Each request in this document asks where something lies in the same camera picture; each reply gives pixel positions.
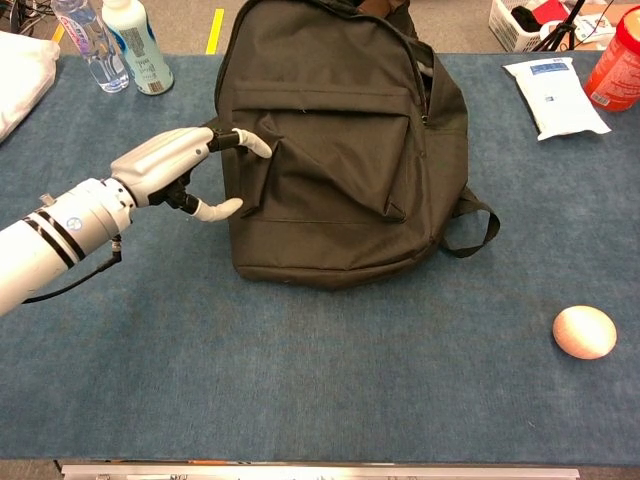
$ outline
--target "black backpack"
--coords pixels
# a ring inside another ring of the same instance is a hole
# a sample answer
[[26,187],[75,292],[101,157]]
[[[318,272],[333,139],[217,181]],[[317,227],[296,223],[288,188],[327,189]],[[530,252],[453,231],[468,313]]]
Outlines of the black backpack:
[[340,0],[249,0],[215,92],[220,120],[270,159],[222,153],[232,261],[248,279],[341,288],[447,247],[452,217],[490,213],[466,187],[467,110],[432,49]]

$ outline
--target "white plastic bag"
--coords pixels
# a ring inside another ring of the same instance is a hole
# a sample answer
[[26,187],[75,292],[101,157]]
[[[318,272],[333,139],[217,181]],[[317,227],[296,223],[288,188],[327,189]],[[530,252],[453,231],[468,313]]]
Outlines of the white plastic bag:
[[540,131],[538,140],[590,130],[608,133],[580,85],[572,59],[544,58],[505,65],[516,78]]
[[53,85],[59,56],[55,42],[0,32],[0,142]]

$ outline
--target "red object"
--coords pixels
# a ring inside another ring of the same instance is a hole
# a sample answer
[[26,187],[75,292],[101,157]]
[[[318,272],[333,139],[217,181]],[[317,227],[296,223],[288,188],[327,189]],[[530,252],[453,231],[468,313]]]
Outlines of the red object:
[[584,90],[594,105],[612,112],[640,99],[640,7],[622,17]]
[[555,20],[564,21],[569,16],[569,12],[559,0],[547,0],[538,8],[535,8],[532,13],[540,25]]

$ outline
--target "orange bottle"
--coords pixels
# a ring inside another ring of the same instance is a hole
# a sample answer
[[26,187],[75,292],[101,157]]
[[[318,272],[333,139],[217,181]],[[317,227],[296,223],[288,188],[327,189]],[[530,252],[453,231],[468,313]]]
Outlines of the orange bottle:
[[627,110],[640,98],[640,7],[620,20],[584,90],[594,105],[612,112]]

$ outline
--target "egg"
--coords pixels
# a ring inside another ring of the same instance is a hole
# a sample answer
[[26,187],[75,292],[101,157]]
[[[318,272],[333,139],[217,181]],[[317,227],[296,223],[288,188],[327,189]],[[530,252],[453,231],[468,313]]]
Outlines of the egg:
[[616,327],[597,308],[576,305],[564,309],[553,322],[553,337],[569,355],[583,360],[604,357],[616,344]]

